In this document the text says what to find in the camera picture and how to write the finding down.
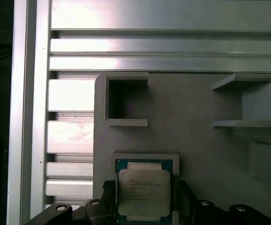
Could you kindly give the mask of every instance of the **gray platform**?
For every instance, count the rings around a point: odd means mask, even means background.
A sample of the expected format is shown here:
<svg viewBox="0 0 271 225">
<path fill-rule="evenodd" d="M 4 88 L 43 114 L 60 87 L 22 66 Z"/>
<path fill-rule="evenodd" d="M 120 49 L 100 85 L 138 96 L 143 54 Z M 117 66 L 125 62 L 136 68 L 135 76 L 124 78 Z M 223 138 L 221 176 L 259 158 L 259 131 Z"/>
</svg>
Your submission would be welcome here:
<svg viewBox="0 0 271 225">
<path fill-rule="evenodd" d="M 271 183 L 251 176 L 252 169 L 262 173 L 253 165 L 265 158 L 255 157 L 255 149 L 249 154 L 251 140 L 271 144 L 271 128 L 213 127 L 215 120 L 242 119 L 241 99 L 231 101 L 232 94 L 227 98 L 212 90 L 212 81 L 224 77 L 148 74 L 148 88 L 126 92 L 121 105 L 124 113 L 119 119 L 148 120 L 147 127 L 133 127 L 134 123 L 111 126 L 105 122 L 106 79 L 99 76 L 95 84 L 93 196 L 100 197 L 104 180 L 114 179 L 110 168 L 113 151 L 178 153 L 178 178 L 185 179 L 198 198 L 225 210 L 232 204 L 247 204 L 271 217 Z"/>
</svg>

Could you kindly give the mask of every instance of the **gray plastic panel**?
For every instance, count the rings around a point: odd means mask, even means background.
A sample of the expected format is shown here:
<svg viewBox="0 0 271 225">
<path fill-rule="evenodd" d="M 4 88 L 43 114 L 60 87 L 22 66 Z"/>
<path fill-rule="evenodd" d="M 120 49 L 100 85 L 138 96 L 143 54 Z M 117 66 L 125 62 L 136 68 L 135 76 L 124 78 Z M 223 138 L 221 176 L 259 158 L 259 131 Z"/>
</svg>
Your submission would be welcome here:
<svg viewBox="0 0 271 225">
<path fill-rule="evenodd" d="M 271 184 L 271 145 L 251 142 L 249 158 L 251 176 Z"/>
<path fill-rule="evenodd" d="M 103 182 L 110 179 L 112 152 L 177 153 L 177 178 L 185 179 L 198 198 L 225 210 L 232 204 L 250 205 L 271 217 L 271 184 L 253 179 L 249 173 L 249 143 L 271 143 L 271 128 L 213 128 L 217 96 L 211 82 L 224 77 L 149 74 L 148 91 L 141 101 L 128 99 L 138 109 L 134 115 L 147 118 L 149 126 L 109 127 L 101 119 L 104 77 L 99 76 L 95 83 L 99 91 L 95 92 L 94 105 L 93 196 L 99 197 Z M 220 100 L 227 105 L 234 103 Z M 229 107 L 226 113 L 237 118 L 241 110 Z"/>
</svg>

